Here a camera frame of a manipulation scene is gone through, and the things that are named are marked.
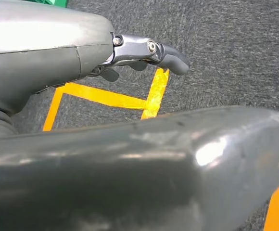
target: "yellow tape outline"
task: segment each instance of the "yellow tape outline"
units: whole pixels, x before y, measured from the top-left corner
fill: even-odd
[[[55,90],[50,109],[48,112],[48,116],[43,126],[43,131],[51,131],[52,129],[63,94],[72,95],[112,107],[143,110],[141,119],[156,117],[167,85],[169,75],[169,70],[164,71],[161,68],[157,69],[147,100],[77,83],[67,83],[65,86],[59,87]]]

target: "gray curved panel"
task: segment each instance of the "gray curved panel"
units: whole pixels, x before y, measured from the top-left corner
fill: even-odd
[[[22,0],[0,0],[0,53],[112,44],[100,15]]]
[[[231,231],[278,186],[271,110],[0,138],[0,230]]]

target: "screw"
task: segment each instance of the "screw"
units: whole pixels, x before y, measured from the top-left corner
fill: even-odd
[[[122,40],[119,37],[115,37],[112,39],[112,43],[115,45],[115,46],[120,46],[122,44]]]
[[[155,46],[155,43],[154,41],[152,41],[152,40],[148,41],[147,45],[149,47],[149,52],[151,52],[151,53],[155,52],[156,46]]]

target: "carpeted floor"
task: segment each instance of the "carpeted floor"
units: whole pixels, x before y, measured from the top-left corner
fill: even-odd
[[[279,111],[279,0],[69,0],[68,7],[109,19],[117,32],[142,35],[182,51],[190,71],[170,74],[159,114],[221,105]],[[118,68],[115,83],[81,83],[146,99],[155,68]],[[32,97],[13,119],[21,133],[42,130],[54,90]],[[54,128],[140,119],[141,112],[63,96]],[[263,229],[268,202],[239,231]]]

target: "green object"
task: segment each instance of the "green object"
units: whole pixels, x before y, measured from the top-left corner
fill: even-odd
[[[44,4],[48,4],[48,5],[55,5],[55,6],[60,6],[60,7],[66,7],[67,5],[67,0],[28,0],[28,1],[44,3]]]

